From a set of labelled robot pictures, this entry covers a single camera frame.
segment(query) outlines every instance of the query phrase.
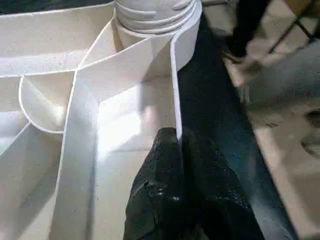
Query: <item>floor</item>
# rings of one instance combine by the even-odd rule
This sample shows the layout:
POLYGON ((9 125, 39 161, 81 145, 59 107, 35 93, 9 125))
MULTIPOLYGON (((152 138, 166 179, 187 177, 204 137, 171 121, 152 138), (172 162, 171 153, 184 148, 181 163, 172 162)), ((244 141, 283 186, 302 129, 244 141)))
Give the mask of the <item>floor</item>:
MULTIPOLYGON (((209 26, 216 34, 228 35, 232 33, 236 24, 235 6, 235 0, 231 0, 230 4, 227 5, 214 5, 204 8, 209 26)), ((255 38, 247 47, 248 56, 245 61, 242 64, 233 64, 228 59, 224 60, 235 86, 245 84, 262 69, 275 64, 289 53, 305 45, 308 37, 296 26, 274 53, 268 54, 270 47, 294 19, 294 13, 283 0, 273 0, 270 3, 255 38)), ((317 24, 317 21, 311 18, 304 18, 301 22, 311 32, 317 24)))
MULTIPOLYGON (((218 35, 232 34, 235 26, 235 1, 228 5, 204 8, 211 30, 218 35)), ((255 38, 247 47, 248 56, 241 64, 224 59, 224 64, 236 87, 255 78, 263 69, 276 64, 288 54, 303 47, 307 36, 296 27, 289 36, 268 54, 269 48, 283 33, 295 15, 283 0, 274 0, 264 15, 255 38)), ((302 23, 312 31, 317 22, 303 19, 302 23)), ((264 159, 281 195, 289 217, 301 239, 320 238, 320 161, 308 154, 301 141, 314 131, 305 120, 304 113, 318 108, 300 101, 294 106, 276 109, 260 109, 248 112, 264 159)))

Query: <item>chair leg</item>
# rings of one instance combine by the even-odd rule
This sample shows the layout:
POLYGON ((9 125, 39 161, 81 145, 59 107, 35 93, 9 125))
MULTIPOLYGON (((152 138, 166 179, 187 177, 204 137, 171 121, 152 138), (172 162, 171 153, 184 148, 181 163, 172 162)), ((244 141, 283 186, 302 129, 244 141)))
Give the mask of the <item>chair leg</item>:
POLYGON ((270 48, 269 54, 273 53, 276 47, 278 47, 278 45, 286 38, 286 36, 291 32, 291 30, 295 27, 296 24, 296 20, 291 23, 291 25, 284 31, 284 33, 279 37, 275 44, 270 48))
POLYGON ((291 30, 295 27, 295 25, 298 25, 303 32, 306 30, 300 23, 300 19, 305 16, 314 6, 316 0, 312 0, 303 10, 303 12, 291 23, 291 25, 284 31, 284 33, 280 36, 280 38, 275 42, 275 44, 270 48, 269 54, 272 54, 273 51, 276 49, 276 47, 284 40, 284 38, 291 32, 291 30))

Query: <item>dark pants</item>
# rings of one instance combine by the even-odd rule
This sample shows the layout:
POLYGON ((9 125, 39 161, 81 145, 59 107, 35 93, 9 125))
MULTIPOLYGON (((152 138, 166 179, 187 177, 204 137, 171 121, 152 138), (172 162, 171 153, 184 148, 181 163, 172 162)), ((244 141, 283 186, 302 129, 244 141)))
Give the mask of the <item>dark pants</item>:
POLYGON ((237 25, 233 30, 233 42, 245 49, 255 35, 260 21, 271 0, 239 0, 236 7, 237 25))

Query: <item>white plastic tray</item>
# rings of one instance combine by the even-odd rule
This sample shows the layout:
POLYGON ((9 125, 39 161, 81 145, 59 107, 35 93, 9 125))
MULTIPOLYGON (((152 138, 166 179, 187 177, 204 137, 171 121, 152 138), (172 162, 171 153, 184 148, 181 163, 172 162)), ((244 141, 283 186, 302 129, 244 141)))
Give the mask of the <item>white plastic tray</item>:
POLYGON ((122 239, 133 179, 163 127, 202 13, 162 35, 113 3, 0 16, 0 240, 122 239))

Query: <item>cylindrical container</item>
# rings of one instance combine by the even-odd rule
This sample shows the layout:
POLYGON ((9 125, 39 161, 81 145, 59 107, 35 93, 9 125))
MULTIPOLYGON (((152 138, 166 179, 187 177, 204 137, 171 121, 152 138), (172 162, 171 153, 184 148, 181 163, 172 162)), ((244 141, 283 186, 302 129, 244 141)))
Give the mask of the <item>cylindrical container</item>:
POLYGON ((116 0, 116 15, 126 28, 143 34, 164 34, 186 23, 197 0, 116 0))

